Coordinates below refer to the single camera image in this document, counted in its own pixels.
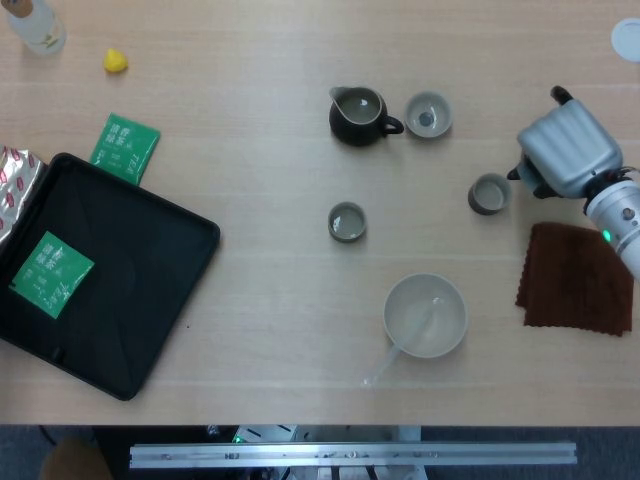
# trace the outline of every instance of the bottle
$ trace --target bottle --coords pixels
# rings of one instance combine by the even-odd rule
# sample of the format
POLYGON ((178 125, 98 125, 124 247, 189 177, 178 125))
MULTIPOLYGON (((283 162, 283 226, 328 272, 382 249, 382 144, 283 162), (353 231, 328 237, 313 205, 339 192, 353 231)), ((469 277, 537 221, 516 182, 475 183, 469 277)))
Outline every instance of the bottle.
POLYGON ((64 46, 64 25, 44 0, 1 0, 11 28, 33 52, 48 55, 64 46))

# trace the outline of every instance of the teapot handle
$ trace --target teapot handle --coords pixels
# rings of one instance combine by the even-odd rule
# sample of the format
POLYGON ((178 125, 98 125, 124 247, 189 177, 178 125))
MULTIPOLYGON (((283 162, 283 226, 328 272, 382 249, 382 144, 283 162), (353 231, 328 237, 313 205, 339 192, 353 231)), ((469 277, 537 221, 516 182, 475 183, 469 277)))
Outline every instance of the teapot handle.
POLYGON ((404 125, 402 124, 402 122, 397 118, 387 115, 387 117, 384 119, 384 127, 382 130, 382 134, 395 135, 402 132, 404 132, 404 125))

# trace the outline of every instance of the green tea packet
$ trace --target green tea packet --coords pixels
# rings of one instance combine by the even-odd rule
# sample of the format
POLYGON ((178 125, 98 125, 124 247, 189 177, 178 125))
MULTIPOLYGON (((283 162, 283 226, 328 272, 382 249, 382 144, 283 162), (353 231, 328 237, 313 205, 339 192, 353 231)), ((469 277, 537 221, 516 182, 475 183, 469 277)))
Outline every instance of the green tea packet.
POLYGON ((87 257, 46 232, 9 288, 57 319, 93 265, 87 257))
POLYGON ((160 132, 112 113, 91 154, 91 163, 139 185, 160 132))

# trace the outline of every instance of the water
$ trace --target water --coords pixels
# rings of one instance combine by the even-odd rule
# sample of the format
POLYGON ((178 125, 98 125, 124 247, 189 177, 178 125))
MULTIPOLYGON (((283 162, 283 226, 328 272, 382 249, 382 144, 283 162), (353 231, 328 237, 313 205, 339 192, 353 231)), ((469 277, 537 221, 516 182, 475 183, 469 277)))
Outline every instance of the water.
POLYGON ((335 216, 332 224, 333 231, 344 238, 355 238, 363 226, 362 216, 350 208, 345 208, 335 216))
POLYGON ((380 112, 378 99, 366 95, 347 94, 338 99, 337 103, 344 115, 356 123, 369 123, 375 120, 380 112))
POLYGON ((476 187, 476 201, 485 208, 496 210, 504 203, 502 189, 492 182, 481 183, 476 187))

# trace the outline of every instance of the yellow lemon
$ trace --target yellow lemon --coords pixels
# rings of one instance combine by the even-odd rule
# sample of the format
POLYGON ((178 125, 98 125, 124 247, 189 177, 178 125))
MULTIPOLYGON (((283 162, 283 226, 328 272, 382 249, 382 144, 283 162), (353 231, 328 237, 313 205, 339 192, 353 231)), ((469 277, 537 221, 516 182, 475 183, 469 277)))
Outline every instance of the yellow lemon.
POLYGON ((107 50, 107 54, 104 56, 104 69, 110 73, 118 73, 123 71, 129 66, 129 61, 125 57, 124 53, 119 52, 113 48, 107 50))

